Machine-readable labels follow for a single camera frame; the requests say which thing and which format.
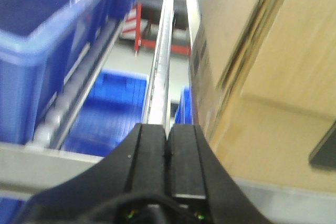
metal bar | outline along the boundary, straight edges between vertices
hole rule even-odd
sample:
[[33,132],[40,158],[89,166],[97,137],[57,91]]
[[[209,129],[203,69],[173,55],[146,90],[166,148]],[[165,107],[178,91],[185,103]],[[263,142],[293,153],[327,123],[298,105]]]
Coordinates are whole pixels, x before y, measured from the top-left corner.
[[86,97],[88,96],[94,82],[96,81],[104,63],[114,46],[114,43],[118,39],[121,30],[122,30],[122,22],[114,29],[115,24],[113,22],[108,22],[101,32],[99,38],[93,44],[92,48],[89,50],[88,54],[95,55],[100,54],[101,57],[99,58],[98,62],[94,66],[93,70],[89,73],[90,77],[83,87],[81,94],[78,97],[78,100],[74,103],[72,109],[70,109],[69,114],[64,119],[63,124],[60,126],[58,134],[56,135],[55,139],[51,142],[50,148],[60,149],[64,139],[66,138],[73,122],[75,121],[81,107],[83,106]]
[[0,194],[27,199],[66,182],[102,157],[0,143]]
[[143,123],[166,127],[174,0],[163,0]]

green led light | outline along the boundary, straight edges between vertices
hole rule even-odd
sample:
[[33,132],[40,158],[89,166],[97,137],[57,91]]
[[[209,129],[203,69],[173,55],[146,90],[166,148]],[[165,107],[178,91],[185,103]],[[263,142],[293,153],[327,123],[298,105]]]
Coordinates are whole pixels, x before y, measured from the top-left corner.
[[127,218],[131,219],[134,216],[134,210],[132,210],[128,215]]

black cable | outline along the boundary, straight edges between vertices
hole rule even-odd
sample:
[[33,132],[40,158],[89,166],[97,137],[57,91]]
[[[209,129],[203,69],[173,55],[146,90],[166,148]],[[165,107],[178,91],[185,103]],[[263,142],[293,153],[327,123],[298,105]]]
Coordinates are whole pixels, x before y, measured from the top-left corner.
[[186,218],[189,223],[198,223],[198,219],[194,217],[188,210],[181,208],[177,202],[171,198],[155,193],[127,193],[108,200],[97,207],[94,207],[89,212],[80,215],[78,222],[90,222],[95,220],[103,220],[108,214],[109,220],[114,221],[116,212],[119,207],[130,203],[145,203],[145,204],[160,204],[166,206]]

gray floor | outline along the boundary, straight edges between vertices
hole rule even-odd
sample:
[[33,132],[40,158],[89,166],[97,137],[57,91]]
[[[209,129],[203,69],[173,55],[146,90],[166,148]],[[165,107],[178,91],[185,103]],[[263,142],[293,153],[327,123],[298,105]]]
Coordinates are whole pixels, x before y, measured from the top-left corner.
[[[135,57],[134,41],[119,40],[111,51],[104,68],[133,73],[150,74],[154,50],[140,48]],[[184,55],[171,55],[169,100],[179,102],[181,89],[189,85],[188,58]]]

brown cardboard box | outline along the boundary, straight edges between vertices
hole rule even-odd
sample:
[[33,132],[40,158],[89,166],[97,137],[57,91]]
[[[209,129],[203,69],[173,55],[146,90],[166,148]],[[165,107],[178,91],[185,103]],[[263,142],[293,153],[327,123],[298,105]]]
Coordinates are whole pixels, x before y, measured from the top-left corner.
[[234,177],[336,193],[336,172],[308,163],[336,119],[336,0],[203,0],[202,12],[192,86],[220,162]]

